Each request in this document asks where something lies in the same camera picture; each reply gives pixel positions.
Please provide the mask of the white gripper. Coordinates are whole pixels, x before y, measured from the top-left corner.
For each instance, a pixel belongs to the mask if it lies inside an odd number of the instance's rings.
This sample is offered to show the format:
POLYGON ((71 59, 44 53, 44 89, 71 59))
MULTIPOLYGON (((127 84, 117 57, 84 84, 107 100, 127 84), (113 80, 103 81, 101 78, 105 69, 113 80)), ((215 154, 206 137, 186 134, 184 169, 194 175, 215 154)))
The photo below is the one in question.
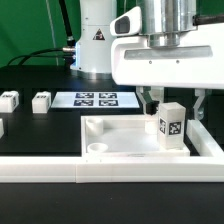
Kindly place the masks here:
POLYGON ((194 119, 202 120, 211 89, 224 89, 224 23, 183 34, 177 47, 150 48, 145 36, 118 38, 111 47, 111 65, 117 84, 140 86, 136 94, 147 115, 155 115, 164 102, 163 87, 200 88, 193 111, 194 119))

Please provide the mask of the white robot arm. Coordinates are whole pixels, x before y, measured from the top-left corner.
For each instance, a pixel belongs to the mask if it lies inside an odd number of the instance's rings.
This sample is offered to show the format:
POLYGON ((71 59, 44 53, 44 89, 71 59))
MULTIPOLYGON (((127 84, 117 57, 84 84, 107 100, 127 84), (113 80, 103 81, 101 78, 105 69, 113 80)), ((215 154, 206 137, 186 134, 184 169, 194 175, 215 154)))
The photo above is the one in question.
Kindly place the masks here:
POLYGON ((116 0, 80 0, 81 38, 71 69, 136 88, 146 113, 153 90, 193 88, 198 110, 207 89, 224 89, 224 14, 199 16, 196 0, 136 0, 116 15, 116 0))

